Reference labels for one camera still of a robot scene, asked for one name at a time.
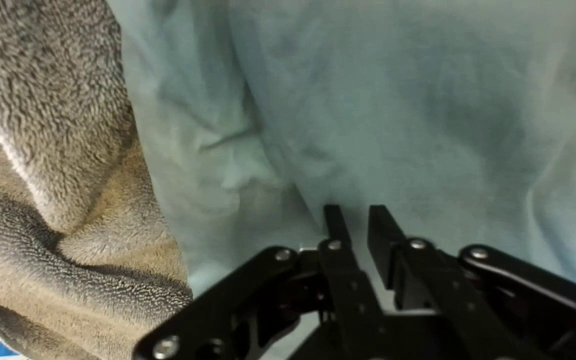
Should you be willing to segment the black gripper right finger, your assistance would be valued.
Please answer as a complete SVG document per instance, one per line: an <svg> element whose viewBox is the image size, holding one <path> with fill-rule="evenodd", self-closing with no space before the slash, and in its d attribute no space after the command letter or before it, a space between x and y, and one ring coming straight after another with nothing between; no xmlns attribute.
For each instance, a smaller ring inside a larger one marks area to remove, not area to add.
<svg viewBox="0 0 576 360"><path fill-rule="evenodd" d="M445 320L470 360L576 360L576 281L486 244L445 253L382 203L368 248L394 308Z"/></svg>

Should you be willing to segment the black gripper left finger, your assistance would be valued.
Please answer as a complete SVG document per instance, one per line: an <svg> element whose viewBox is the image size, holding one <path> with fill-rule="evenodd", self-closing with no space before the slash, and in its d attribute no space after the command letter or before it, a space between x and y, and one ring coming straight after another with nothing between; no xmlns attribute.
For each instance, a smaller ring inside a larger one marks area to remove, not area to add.
<svg viewBox="0 0 576 360"><path fill-rule="evenodd" d="M270 246L136 342L131 360L261 360L304 313L318 323L285 360L382 360L386 315L337 206L315 250Z"/></svg>

